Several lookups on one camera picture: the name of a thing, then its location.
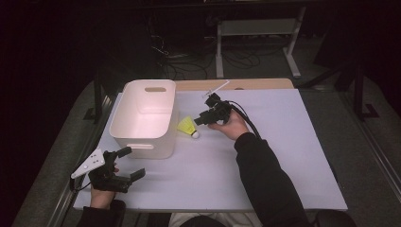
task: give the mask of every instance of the metal frame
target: metal frame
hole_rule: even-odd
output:
[[[283,48],[292,76],[299,78],[301,73],[292,57],[292,51],[298,38],[298,34],[305,15],[306,7],[301,7],[296,19],[267,19],[267,20],[240,20],[222,21],[218,24],[218,47],[216,53],[216,76],[224,78],[224,70],[221,55],[221,38],[235,35],[271,35],[291,34],[290,42]]]

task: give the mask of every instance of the yellow shuttlecock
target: yellow shuttlecock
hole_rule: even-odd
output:
[[[198,133],[197,129],[195,129],[195,125],[192,122],[190,116],[187,116],[182,121],[180,121],[180,123],[178,123],[177,129],[191,135],[194,139],[198,139],[200,137],[200,134]]]

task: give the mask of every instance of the black jacket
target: black jacket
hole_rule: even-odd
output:
[[[263,225],[311,227],[291,179],[281,169],[268,142],[247,132],[236,140],[235,149],[241,181]],[[116,207],[111,210],[84,207],[78,226],[118,226],[125,207]]]

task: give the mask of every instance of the table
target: table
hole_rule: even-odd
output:
[[[201,96],[215,87],[211,85],[223,81],[178,81],[180,119],[206,110]],[[234,79],[218,94],[240,103],[247,111],[293,181],[305,209],[347,209],[299,92],[289,79]],[[110,119],[98,144],[108,151],[119,149],[108,133]],[[143,179],[133,183],[129,193],[120,193],[117,198],[125,201],[129,209],[141,212],[252,211],[239,179],[234,141],[206,126],[198,126],[198,131],[198,140],[178,132],[174,153],[168,159],[116,160],[118,175],[128,176],[142,167],[147,171]],[[74,207],[81,209],[89,203],[88,188],[79,192]]]

